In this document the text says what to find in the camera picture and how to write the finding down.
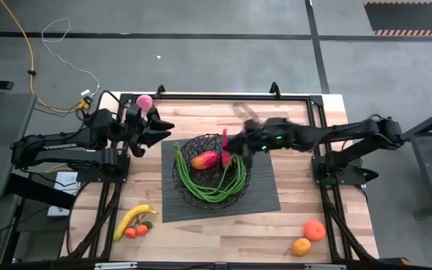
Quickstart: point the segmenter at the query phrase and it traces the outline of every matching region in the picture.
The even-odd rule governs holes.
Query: red and yellow mango
[[[191,166],[197,170],[206,170],[219,162],[219,154],[215,151],[205,151],[191,160]]]

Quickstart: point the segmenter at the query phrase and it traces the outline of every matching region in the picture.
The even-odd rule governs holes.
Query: pink sponge ball
[[[147,94],[140,95],[136,99],[136,104],[144,111],[148,111],[153,106],[153,99]]]

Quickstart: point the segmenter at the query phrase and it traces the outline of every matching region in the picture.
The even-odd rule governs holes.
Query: banana
[[[112,240],[114,242],[117,242],[121,240],[123,237],[123,234],[125,233],[125,230],[129,227],[131,221],[139,215],[143,213],[151,213],[157,215],[158,212],[153,210],[151,206],[149,205],[138,205],[133,207],[130,211],[128,211],[124,217],[119,221],[118,227],[116,227],[116,230],[114,231],[114,236],[112,237]]]

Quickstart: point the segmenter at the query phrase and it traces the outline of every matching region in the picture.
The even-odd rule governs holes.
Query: orange
[[[136,235],[137,236],[145,236],[146,233],[148,233],[149,229],[145,224],[139,225],[136,228]]]
[[[311,242],[306,238],[300,238],[294,241],[294,245],[292,246],[292,255],[303,257],[308,255],[311,251]]]
[[[308,221],[304,224],[304,237],[311,241],[320,241],[326,237],[326,229],[318,220]]]
[[[129,239],[135,239],[136,238],[136,230],[134,228],[127,228],[124,230],[124,236]]]

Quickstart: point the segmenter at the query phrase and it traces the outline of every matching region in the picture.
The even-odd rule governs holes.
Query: concrete floor
[[[7,1],[27,31],[40,31],[68,17],[76,32],[309,34],[303,0],[118,0]],[[372,35],[362,1],[313,0],[321,35]],[[55,30],[65,30],[61,23]],[[16,31],[0,5],[0,30]],[[41,39],[31,39],[36,92],[57,107],[70,107],[95,81],[51,56]],[[51,44],[78,68],[89,69],[102,89],[155,91],[320,93],[309,41],[297,40],[64,40]],[[351,122],[372,113],[393,116],[403,130],[432,114],[432,43],[322,42],[332,94],[342,94]],[[23,39],[0,38],[0,80],[28,92],[29,57]],[[73,116],[34,112],[27,134],[77,129]],[[367,185],[376,243],[381,257],[406,257],[432,266],[432,217],[412,212],[431,206],[410,145],[364,157],[380,177]],[[61,232],[24,236],[27,260],[53,258]]]

